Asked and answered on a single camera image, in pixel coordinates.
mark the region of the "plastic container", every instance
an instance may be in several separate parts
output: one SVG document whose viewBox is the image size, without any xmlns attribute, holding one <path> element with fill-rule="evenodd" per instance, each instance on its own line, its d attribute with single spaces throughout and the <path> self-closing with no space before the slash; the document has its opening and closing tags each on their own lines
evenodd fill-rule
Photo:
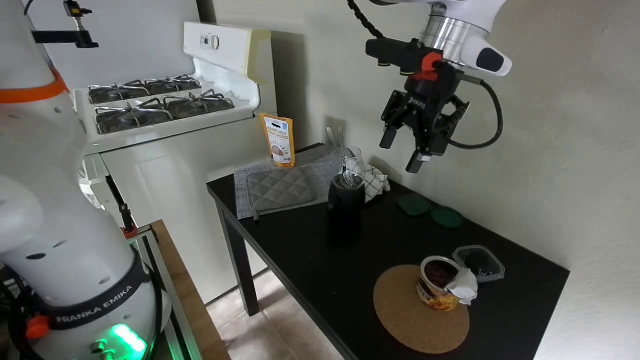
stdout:
<svg viewBox="0 0 640 360">
<path fill-rule="evenodd" d="M 467 258 L 469 255 L 479 256 L 482 259 L 480 274 L 477 274 L 474 268 L 477 268 L 478 258 L 476 264 L 467 264 Z M 478 284 L 482 282 L 490 282 L 504 279 L 504 265 L 493 255 L 491 250 L 482 245 L 463 246 L 456 249 L 453 252 L 453 259 L 456 263 L 462 267 L 471 269 L 471 272 L 476 275 Z"/>
</svg>

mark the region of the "black table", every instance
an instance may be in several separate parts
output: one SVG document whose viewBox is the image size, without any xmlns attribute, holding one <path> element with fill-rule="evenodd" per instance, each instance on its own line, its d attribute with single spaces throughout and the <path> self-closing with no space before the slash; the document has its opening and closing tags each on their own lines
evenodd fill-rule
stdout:
<svg viewBox="0 0 640 360">
<path fill-rule="evenodd" d="M 447 230 L 428 217 L 410 218 L 395 204 L 412 193 L 391 192 L 370 202 L 350 243 L 329 238 L 326 204 L 238 220 L 234 176 L 207 184 L 216 200 L 244 306 L 259 312 L 244 239 L 315 321 L 345 359 L 533 359 L 569 271 L 466 221 Z M 431 255 L 451 257 L 464 245 L 488 247 L 506 267 L 505 279 L 481 284 L 469 307 L 464 343 L 429 356 L 406 348 L 382 326 L 373 306 L 378 277 L 396 265 Z"/>
</svg>

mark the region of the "orange bag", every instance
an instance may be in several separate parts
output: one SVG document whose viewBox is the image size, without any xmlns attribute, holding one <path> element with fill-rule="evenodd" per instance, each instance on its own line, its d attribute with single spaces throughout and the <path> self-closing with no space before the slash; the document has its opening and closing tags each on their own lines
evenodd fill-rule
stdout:
<svg viewBox="0 0 640 360">
<path fill-rule="evenodd" d="M 293 144 L 293 120 L 260 114 L 260 121 L 267 136 L 267 143 L 273 161 L 279 167 L 296 166 Z"/>
</svg>

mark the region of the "cork trivet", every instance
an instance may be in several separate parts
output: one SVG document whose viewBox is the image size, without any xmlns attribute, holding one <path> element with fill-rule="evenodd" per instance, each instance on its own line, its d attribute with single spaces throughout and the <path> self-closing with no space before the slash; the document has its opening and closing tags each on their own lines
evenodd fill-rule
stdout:
<svg viewBox="0 0 640 360">
<path fill-rule="evenodd" d="M 401 265 L 387 270 L 373 290 L 373 304 L 385 329 L 403 345 L 425 354 L 443 354 L 457 348 L 469 332 L 464 305 L 448 313 L 429 308 L 415 286 L 420 267 Z"/>
</svg>

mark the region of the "wooden countertop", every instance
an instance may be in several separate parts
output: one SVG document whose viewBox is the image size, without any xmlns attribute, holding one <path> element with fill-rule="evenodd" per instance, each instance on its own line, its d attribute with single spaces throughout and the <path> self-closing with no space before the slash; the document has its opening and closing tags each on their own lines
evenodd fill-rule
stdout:
<svg viewBox="0 0 640 360">
<path fill-rule="evenodd" d="M 178 250 L 173 244 L 171 235 L 166 229 L 164 222 L 159 220 L 151 224 L 162 254 L 164 263 L 171 279 L 175 291 L 180 298 L 184 313 L 189 320 L 191 331 L 198 344 L 202 359 L 205 360 L 231 360 L 227 352 L 227 346 L 220 339 L 220 334 L 211 321 L 202 299 L 196 290 L 189 272 L 187 272 Z"/>
</svg>

